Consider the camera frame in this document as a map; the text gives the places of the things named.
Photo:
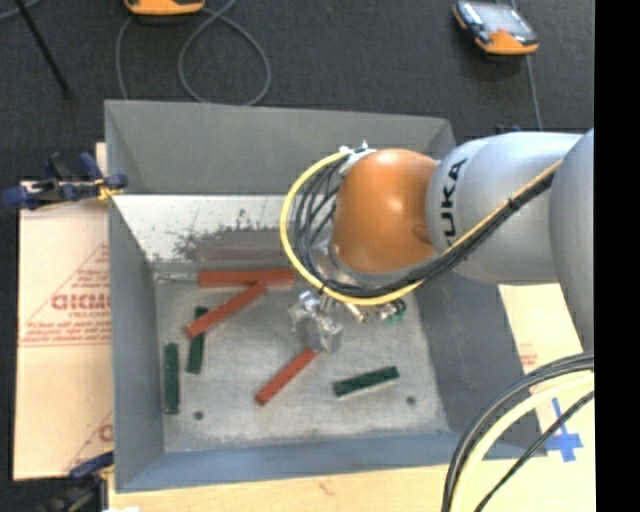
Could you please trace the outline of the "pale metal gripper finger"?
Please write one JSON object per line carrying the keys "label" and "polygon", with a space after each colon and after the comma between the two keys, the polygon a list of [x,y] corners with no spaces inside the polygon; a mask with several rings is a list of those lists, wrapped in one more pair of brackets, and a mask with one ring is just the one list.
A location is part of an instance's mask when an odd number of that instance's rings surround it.
{"label": "pale metal gripper finger", "polygon": [[313,335],[313,350],[335,354],[340,350],[344,334],[344,325],[332,319],[319,319]]}
{"label": "pale metal gripper finger", "polygon": [[309,349],[321,348],[317,306],[318,299],[313,293],[304,291],[288,309],[292,333],[300,343]]}

